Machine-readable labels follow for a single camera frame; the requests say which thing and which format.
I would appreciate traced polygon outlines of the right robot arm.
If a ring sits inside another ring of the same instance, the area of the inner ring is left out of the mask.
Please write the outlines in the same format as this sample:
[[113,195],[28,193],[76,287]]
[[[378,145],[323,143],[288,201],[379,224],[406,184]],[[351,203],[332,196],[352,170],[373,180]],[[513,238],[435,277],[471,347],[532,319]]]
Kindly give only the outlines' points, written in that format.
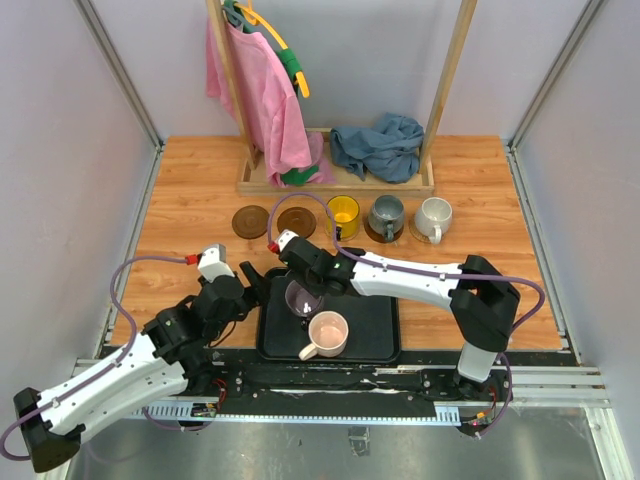
[[452,377],[454,390],[466,400],[487,391],[493,364],[506,351],[520,293],[486,259],[470,255],[462,263],[437,265],[362,249],[332,254],[288,230],[269,250],[314,296],[386,296],[451,313],[464,339]]

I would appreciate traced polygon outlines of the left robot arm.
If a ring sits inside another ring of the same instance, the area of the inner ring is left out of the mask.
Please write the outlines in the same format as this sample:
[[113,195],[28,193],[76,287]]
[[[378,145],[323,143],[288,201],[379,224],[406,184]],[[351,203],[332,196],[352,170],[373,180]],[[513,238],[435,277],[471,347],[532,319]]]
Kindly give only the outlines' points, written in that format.
[[220,376],[210,344],[268,300],[268,280],[248,262],[240,268],[240,274],[203,273],[198,294],[160,311],[80,375],[48,390],[19,391],[13,404],[14,427],[27,448],[22,460],[37,473],[53,470],[101,430],[150,403],[207,393]]

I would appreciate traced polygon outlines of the grey mug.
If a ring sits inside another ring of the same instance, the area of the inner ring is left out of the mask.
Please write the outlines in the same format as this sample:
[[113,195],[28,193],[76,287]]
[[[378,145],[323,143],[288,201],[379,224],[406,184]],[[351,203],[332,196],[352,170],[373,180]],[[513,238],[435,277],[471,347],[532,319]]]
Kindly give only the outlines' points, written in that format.
[[370,229],[382,237],[384,243],[390,243],[403,229],[405,209],[402,201],[393,195],[378,197],[369,210],[367,224]]

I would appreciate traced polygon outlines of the white cup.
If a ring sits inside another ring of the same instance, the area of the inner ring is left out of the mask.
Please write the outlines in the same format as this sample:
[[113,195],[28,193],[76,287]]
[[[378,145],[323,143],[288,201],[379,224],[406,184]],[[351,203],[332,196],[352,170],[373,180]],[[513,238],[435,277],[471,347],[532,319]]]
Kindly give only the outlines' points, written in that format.
[[453,219],[451,204],[440,197],[424,200],[414,215],[417,232],[432,244],[440,244]]

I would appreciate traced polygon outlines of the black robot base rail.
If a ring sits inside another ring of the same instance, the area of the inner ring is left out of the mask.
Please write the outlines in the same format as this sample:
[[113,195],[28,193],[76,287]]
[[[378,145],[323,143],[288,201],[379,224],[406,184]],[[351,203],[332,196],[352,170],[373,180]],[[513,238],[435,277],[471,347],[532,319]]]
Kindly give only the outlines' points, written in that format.
[[[455,370],[453,351],[403,350],[372,360],[271,360],[248,348],[215,349],[202,379],[171,394],[191,401],[189,426],[215,419],[400,423],[431,421],[470,432],[490,425],[513,398],[509,368],[476,384]],[[452,413],[441,418],[445,408]]]

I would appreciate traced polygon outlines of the purple cup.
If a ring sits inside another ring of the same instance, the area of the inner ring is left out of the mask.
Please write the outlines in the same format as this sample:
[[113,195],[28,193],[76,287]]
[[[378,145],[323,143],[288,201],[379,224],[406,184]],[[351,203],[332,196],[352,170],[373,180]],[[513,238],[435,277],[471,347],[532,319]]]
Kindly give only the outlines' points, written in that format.
[[303,330],[308,329],[311,319],[324,307],[324,297],[314,296],[296,281],[285,289],[285,302],[289,310],[300,320]]

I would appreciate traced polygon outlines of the pink mug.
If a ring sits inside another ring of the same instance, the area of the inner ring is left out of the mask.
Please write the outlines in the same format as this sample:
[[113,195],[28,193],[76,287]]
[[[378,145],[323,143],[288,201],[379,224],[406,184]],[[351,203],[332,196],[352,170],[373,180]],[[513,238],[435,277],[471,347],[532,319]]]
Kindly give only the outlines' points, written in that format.
[[349,325],[346,319],[335,311],[316,314],[308,325],[309,344],[298,354],[301,361],[315,356],[334,358],[340,355],[347,344]]

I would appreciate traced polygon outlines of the yellow cup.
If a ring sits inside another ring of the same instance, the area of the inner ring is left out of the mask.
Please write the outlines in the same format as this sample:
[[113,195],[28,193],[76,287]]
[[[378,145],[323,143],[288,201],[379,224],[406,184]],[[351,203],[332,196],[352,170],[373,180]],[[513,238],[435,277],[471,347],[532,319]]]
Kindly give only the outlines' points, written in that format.
[[334,238],[348,241],[354,238],[360,229],[360,205],[350,196],[338,195],[331,198],[328,207],[336,224]]

